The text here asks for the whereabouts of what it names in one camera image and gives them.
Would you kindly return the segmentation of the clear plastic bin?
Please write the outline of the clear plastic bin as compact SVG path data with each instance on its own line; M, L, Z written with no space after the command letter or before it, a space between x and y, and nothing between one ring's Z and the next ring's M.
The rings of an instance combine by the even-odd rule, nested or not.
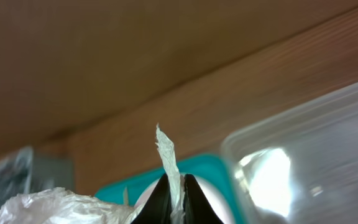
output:
M222 143L247 223L358 223L358 83Z

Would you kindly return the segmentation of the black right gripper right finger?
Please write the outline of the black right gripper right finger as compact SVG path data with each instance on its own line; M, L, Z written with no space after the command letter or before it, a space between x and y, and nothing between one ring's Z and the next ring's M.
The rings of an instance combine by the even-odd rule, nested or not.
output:
M186 174L184 180L184 224L223 224L209 204L195 176Z

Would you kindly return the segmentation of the white round plate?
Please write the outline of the white round plate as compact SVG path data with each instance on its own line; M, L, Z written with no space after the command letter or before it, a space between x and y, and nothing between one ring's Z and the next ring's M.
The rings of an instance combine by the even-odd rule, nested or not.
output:
M221 219L221 221L224 224L235 224L236 222L234 219L234 215L223 194L206 179L197 175L195 176L195 178L200 185L204 195L208 199L208 202L214 210L215 214ZM137 199L134 208L140 207L149 199L157 183L158 179L155 179L150 185L147 186L147 188L141 193L141 195Z

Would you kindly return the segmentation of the grey dish rack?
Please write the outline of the grey dish rack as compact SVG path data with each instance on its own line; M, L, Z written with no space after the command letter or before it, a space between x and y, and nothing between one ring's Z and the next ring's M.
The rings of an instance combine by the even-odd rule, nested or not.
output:
M25 147L0 159L0 208L11 197L54 187L75 189L73 162Z

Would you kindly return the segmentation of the white tissue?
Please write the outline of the white tissue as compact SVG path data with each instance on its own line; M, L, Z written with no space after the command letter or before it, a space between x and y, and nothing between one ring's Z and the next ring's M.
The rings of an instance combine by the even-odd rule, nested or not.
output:
M183 223L184 189L179 173L174 143L156 127L156 145L162 159L164 171L169 181L171 202L168 207L168 220ZM17 224L93 224L93 223L130 223L144 212L146 205L139 207L103 202L96 197L75 194L67 189L56 187L34 194L19 194L10 198L0 208L0 223Z

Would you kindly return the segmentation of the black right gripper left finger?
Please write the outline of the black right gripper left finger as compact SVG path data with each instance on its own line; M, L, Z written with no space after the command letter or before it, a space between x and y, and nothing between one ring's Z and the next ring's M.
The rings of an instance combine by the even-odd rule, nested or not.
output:
M131 224L171 224L171 213L170 185L167 174L164 174Z

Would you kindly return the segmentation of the teal plastic tray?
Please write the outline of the teal plastic tray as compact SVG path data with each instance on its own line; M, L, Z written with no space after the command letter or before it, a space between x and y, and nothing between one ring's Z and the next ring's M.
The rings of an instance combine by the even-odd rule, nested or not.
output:
M229 173L224 162L215 155L202 154L189 159L177 162L177 166L182 174L190 173L199 176L213 184L227 200L236 223L247 223L242 214L231 184ZM124 204L128 202L130 206L135 205L141 193L155 179L159 179L164 173L164 169L159 167L148 172L129 177L119 182L107 185L99 189L95 196L105 202Z

